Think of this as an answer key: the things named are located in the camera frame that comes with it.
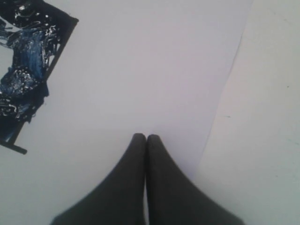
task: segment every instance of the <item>white paper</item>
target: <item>white paper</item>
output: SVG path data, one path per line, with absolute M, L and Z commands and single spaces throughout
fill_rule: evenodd
M 80 21 L 50 96 L 0 148 L 0 224 L 47 224 L 115 166 L 133 133 L 158 134 L 193 177 L 252 0 L 52 0 Z

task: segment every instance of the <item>white floor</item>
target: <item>white floor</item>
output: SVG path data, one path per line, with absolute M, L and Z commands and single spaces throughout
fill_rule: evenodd
M 254 1 L 196 178 L 247 225 L 300 224 L 299 12 Z

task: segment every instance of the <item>white surface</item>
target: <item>white surface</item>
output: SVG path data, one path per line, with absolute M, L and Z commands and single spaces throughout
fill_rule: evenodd
M 197 169 L 252 0 L 49 1 L 80 19 L 50 97 L 0 148 L 0 224 L 48 224 L 114 167 L 134 132 Z
M 247 225 L 300 224 L 299 12 L 254 1 L 196 179 Z

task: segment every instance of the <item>blue and black painting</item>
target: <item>blue and black painting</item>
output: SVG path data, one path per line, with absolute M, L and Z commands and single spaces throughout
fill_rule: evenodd
M 47 78 L 77 21 L 43 0 L 0 0 L 0 56 L 1 48 L 12 51 L 0 74 L 0 140 L 15 139 L 44 103 Z

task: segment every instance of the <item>painting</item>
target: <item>painting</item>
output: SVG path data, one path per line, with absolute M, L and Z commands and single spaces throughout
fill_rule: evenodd
M 0 145 L 26 154 L 15 142 L 77 23 L 43 0 L 0 0 Z

